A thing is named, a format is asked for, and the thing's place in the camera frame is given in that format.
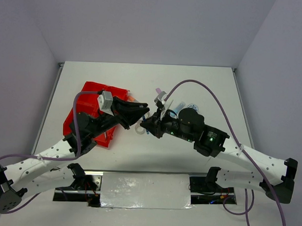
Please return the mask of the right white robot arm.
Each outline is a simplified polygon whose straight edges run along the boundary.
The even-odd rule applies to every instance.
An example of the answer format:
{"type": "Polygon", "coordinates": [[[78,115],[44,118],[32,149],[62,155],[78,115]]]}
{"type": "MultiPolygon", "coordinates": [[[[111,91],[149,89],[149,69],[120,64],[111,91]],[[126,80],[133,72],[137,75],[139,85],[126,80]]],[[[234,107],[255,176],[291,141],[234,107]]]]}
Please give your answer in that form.
{"type": "Polygon", "coordinates": [[[157,138],[169,134],[194,144],[194,150],[205,157],[212,157],[236,164],[245,171],[233,171],[223,166],[211,167],[205,178],[210,191],[225,188],[246,188],[264,192],[282,204],[291,201],[297,161],[276,159],[245,145],[238,145],[227,133],[205,124],[204,117],[192,108],[185,108],[178,115],[154,113],[140,125],[157,138]]]}

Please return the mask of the blue crayon pen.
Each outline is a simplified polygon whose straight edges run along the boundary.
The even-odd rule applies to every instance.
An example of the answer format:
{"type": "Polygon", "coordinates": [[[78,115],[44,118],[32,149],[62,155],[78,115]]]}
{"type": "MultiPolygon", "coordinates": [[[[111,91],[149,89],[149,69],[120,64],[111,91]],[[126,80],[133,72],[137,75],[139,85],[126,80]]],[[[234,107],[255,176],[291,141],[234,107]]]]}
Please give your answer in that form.
{"type": "Polygon", "coordinates": [[[145,129],[146,134],[149,135],[150,134],[149,124],[148,124],[147,119],[144,115],[142,116],[141,126],[145,129]]]}

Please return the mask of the blue white bottle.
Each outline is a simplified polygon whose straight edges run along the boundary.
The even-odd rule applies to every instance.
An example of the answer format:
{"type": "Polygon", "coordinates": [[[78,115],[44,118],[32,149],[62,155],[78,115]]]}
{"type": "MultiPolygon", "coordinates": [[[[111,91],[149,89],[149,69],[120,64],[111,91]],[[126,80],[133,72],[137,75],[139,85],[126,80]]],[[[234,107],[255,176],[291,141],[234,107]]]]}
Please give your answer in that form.
{"type": "Polygon", "coordinates": [[[188,108],[192,108],[193,110],[195,110],[196,112],[199,112],[199,108],[197,105],[195,104],[188,104],[187,105],[188,108]]]}

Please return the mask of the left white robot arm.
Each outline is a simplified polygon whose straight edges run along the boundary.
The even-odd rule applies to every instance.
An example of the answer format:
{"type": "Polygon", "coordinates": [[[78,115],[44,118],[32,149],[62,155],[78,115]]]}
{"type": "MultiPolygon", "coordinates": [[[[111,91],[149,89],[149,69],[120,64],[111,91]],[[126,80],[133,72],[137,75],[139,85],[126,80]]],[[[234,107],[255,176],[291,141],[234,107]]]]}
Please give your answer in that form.
{"type": "MultiPolygon", "coordinates": [[[[69,134],[37,155],[18,155],[22,157],[19,163],[8,166],[0,164],[0,214],[17,212],[23,199],[34,199],[38,194],[58,188],[64,182],[74,189],[81,189],[87,178],[82,167],[74,161],[97,145],[96,137],[116,125],[128,130],[150,110],[146,103],[124,101],[113,97],[110,92],[97,91],[95,94],[98,95],[102,114],[93,117],[77,111],[77,100],[83,94],[87,95],[88,91],[78,93],[73,101],[73,121],[69,134]]],[[[4,155],[0,160],[10,156],[4,155]]]]}

